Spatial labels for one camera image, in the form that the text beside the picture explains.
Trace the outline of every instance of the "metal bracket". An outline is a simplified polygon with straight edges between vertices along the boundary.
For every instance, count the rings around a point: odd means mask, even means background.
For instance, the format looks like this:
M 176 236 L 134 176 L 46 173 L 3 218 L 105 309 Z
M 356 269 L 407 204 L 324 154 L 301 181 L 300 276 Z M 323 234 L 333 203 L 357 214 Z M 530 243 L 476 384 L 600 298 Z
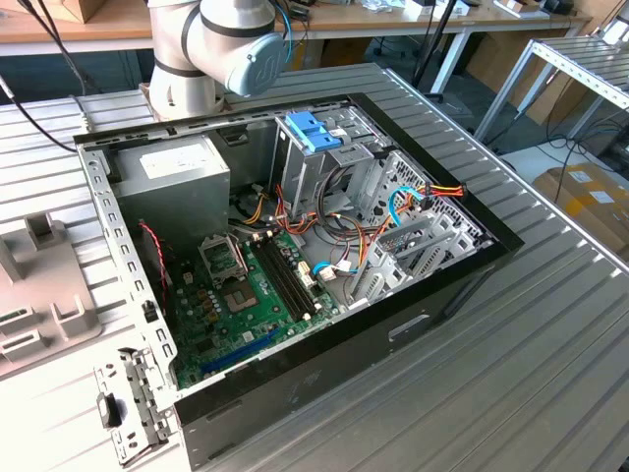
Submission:
M 102 425 L 111 429 L 118 462 L 128 467 L 157 450 L 178 430 L 172 408 L 157 410 L 154 391 L 164 386 L 149 349 L 121 349 L 94 368 Z

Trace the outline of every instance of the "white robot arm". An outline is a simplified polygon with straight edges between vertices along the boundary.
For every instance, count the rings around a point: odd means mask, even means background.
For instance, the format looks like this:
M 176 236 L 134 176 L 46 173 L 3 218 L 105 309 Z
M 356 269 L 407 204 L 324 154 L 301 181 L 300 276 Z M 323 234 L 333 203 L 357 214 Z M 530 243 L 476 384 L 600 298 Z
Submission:
M 220 109 L 215 81 L 243 96 L 262 93 L 285 60 L 268 0 L 149 0 L 155 68 L 150 103 L 163 119 Z

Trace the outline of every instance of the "blue pcie slot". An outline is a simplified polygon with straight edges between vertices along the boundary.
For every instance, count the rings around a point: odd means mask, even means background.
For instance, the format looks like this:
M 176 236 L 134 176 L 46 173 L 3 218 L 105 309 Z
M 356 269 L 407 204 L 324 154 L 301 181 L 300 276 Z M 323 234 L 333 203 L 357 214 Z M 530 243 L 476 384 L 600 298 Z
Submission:
M 273 331 L 265 334 L 260 339 L 256 339 L 249 344 L 239 347 L 234 352 L 230 352 L 223 357 L 219 357 L 218 359 L 214 359 L 213 361 L 203 364 L 202 366 L 200 366 L 201 371 L 204 374 L 209 374 L 213 371 L 220 371 L 222 368 L 229 366 L 230 364 L 233 364 L 236 361 L 239 361 L 242 358 L 259 351 L 260 349 L 268 346 L 271 343 L 272 338 L 275 334 L 277 334 L 277 331 L 278 329 L 274 329 Z

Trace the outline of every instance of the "motherboard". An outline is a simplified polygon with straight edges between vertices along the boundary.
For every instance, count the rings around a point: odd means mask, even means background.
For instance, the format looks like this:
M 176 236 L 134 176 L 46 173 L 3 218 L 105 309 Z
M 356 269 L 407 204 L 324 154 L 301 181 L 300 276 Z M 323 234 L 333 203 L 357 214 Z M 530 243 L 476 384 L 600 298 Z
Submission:
M 179 350 L 179 388 L 338 314 L 289 234 L 269 231 L 231 244 L 233 256 L 227 243 L 208 251 L 204 242 L 203 257 L 168 267 L 167 319 Z M 239 273 L 238 265 L 244 266 L 240 277 L 215 276 L 225 269 Z

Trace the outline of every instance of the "aluminum extrusion table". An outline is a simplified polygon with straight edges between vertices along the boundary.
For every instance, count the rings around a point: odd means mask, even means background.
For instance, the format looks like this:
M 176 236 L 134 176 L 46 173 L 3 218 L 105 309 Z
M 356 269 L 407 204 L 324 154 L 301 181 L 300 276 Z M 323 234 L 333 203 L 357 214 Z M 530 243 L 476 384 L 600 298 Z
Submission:
M 243 109 L 348 91 L 367 93 L 526 246 L 452 320 L 206 470 L 615 470 L 629 452 L 628 268 L 376 65 L 285 74 L 264 96 L 229 101 Z M 97 130 L 152 121 L 136 91 L 83 102 Z M 81 130 L 70 99 L 29 109 L 65 143 Z M 0 382 L 3 469 L 117 470 L 91 368 L 138 334 L 79 160 L 2 107 L 0 169 L 0 229 L 39 210 L 63 220 L 105 326 L 99 338 Z M 174 438 L 132 470 L 187 467 Z
M 520 110 L 535 99 L 554 68 L 598 94 L 568 138 L 576 136 L 605 100 L 621 109 L 629 107 L 629 51 L 610 46 L 593 36 L 532 39 L 479 125 L 474 135 L 477 140 L 482 141 L 486 137 L 534 55 L 547 64 L 520 103 Z

